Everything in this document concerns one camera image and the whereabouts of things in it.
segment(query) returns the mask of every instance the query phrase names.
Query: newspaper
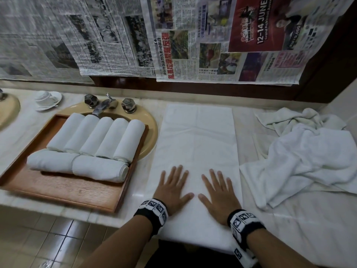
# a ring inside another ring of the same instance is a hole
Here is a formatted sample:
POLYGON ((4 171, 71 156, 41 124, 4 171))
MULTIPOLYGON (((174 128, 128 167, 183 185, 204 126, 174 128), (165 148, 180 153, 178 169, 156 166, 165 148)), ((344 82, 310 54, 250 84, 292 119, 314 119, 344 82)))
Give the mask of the newspaper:
POLYGON ((81 75, 155 77, 140 0, 41 0, 81 75))
POLYGON ((140 0, 157 81, 298 84, 353 0, 140 0))
POLYGON ((38 0, 0 0, 0 79, 93 83, 38 0))

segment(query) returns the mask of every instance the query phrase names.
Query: beige sink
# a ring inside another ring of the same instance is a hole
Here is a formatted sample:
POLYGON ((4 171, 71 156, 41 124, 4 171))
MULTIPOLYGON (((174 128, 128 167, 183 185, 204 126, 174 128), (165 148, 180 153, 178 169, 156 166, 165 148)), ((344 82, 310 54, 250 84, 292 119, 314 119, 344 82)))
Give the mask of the beige sink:
POLYGON ((19 100, 11 94, 4 94, 5 99, 0 101, 0 130, 8 126, 20 112, 19 100))
MULTIPOLYGON (((99 117, 111 117, 112 119, 116 119, 119 117, 125 118, 127 121, 131 121, 132 119, 138 119, 142 121, 144 124, 149 126, 149 131, 144 142, 144 146, 141 149, 139 159, 145 157, 149 152, 154 148, 157 137, 158 137, 158 127, 156 120, 154 117, 142 106, 136 105, 137 109, 134 113, 128 114, 123 108, 120 106, 121 101, 118 101, 118 107, 115 109, 106 109, 103 113, 99 115, 99 117)), ((89 109, 88 105, 84 102, 72 105, 58 112, 61 115, 71 115, 72 113, 79 113, 88 115, 93 112, 92 109, 89 109)))

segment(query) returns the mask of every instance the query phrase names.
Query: marble countertop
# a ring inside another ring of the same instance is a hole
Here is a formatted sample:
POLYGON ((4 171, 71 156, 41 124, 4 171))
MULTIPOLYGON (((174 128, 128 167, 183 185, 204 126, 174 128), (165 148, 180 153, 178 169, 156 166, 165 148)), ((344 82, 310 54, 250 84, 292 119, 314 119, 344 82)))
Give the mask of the marble countertop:
MULTIPOLYGON (((0 175, 59 110, 81 102, 84 94, 63 93, 59 107, 35 111, 35 91, 4 89, 17 96, 21 110, 16 120, 0 131, 0 175)), ((159 129, 165 113, 165 100, 135 99, 156 119, 159 129)), ((236 130, 239 163, 258 159, 252 133, 275 135, 263 127, 254 113, 263 109, 229 106, 232 108, 236 130)), ((123 206, 116 214, 75 208, 55 202, 32 199, 0 190, 0 204, 64 216, 71 219, 121 227, 134 214, 143 199, 149 177, 153 150, 140 160, 132 176, 123 206)), ((306 192, 297 194, 274 209, 259 210, 247 182, 241 174, 243 207, 256 214, 267 229, 313 263, 336 268, 357 267, 357 196, 346 193, 306 192)))

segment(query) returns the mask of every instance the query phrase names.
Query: hand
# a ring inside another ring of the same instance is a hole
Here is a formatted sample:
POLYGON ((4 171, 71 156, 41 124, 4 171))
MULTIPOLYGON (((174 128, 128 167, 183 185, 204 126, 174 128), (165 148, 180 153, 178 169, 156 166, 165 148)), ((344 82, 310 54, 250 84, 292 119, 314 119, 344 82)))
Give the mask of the hand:
POLYGON ((189 175, 189 171, 186 170, 182 175, 182 179, 179 181, 181 171, 181 165, 179 165, 178 168, 174 166, 171 169, 170 175, 168 176, 166 183, 166 172, 163 171, 161 173, 160 182, 153 196, 154 198, 165 203, 169 216, 179 211, 187 202, 189 202, 194 197, 193 193, 188 193, 182 198, 180 198, 182 188, 185 185, 187 176, 189 175))
POLYGON ((237 209, 241 209, 242 207, 234 194, 231 179, 227 178, 227 188, 222 172, 218 171, 217 174, 219 182, 213 169, 210 169, 213 186, 207 177, 202 175, 202 180, 210 193, 212 203, 203 194, 199 194, 199 199, 206 206, 208 212, 213 216, 213 218, 216 219, 221 225, 226 226, 230 213, 237 209))

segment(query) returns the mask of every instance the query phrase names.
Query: saucer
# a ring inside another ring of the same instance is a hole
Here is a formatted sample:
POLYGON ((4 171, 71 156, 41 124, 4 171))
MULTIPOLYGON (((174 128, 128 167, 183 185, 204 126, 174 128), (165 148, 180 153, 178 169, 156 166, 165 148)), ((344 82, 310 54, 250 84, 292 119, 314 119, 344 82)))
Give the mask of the saucer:
POLYGON ((60 92, 51 91, 50 93, 51 93, 51 95, 52 95, 53 97, 55 97, 55 98, 57 99, 57 101, 56 101, 55 103, 53 103, 52 105, 50 105, 50 106, 46 106, 46 107, 39 107, 39 106, 38 106, 38 107, 36 108, 36 111, 45 111, 45 110, 48 110, 48 109, 50 109, 50 108, 56 106, 56 105, 61 101, 61 99, 62 99, 62 94, 61 94, 60 92))

